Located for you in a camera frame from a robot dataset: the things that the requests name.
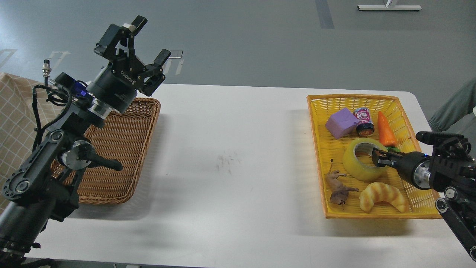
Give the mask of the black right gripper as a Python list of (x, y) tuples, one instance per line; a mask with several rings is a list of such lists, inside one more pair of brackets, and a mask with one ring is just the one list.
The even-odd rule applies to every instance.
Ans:
[(413, 186), (430, 186), (430, 156), (419, 151), (398, 154), (394, 151), (372, 149), (372, 162), (377, 167), (397, 170), (403, 181)]

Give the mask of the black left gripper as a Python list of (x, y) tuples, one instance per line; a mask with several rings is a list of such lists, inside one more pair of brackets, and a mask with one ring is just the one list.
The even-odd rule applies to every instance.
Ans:
[(123, 26), (111, 24), (94, 48), (94, 53), (109, 64), (90, 83), (88, 92), (116, 112), (124, 112), (138, 93), (151, 96), (165, 81), (163, 65), (171, 51), (162, 49), (148, 65), (135, 55), (135, 37), (147, 22), (145, 17), (137, 16)]

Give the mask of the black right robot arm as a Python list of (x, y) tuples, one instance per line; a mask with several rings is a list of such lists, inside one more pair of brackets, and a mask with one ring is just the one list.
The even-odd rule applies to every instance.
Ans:
[(431, 155), (419, 151), (395, 153), (377, 148), (372, 162), (396, 169), (403, 181), (420, 190), (443, 193), (435, 207), (463, 248), (475, 259), (476, 174), (471, 144), (463, 135), (418, 132), (416, 139), (433, 147)]

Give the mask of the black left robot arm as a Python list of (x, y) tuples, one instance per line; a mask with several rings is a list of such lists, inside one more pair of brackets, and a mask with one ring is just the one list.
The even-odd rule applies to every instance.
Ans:
[(163, 65), (171, 52), (162, 49), (145, 65), (135, 54), (135, 37), (147, 23), (137, 16), (131, 24), (111, 24), (94, 52), (108, 65), (89, 84), (59, 74), (49, 86), (49, 61), (43, 64), (44, 83), (32, 88), (37, 124), (31, 155), (1, 188), (10, 201), (1, 215), (1, 267), (55, 267), (50, 258), (25, 263), (35, 240), (52, 219), (64, 221), (79, 207), (78, 188), (88, 168), (121, 171), (118, 160), (98, 155), (84, 137), (90, 126), (104, 127), (112, 112), (123, 113), (138, 93), (151, 96), (163, 83)]

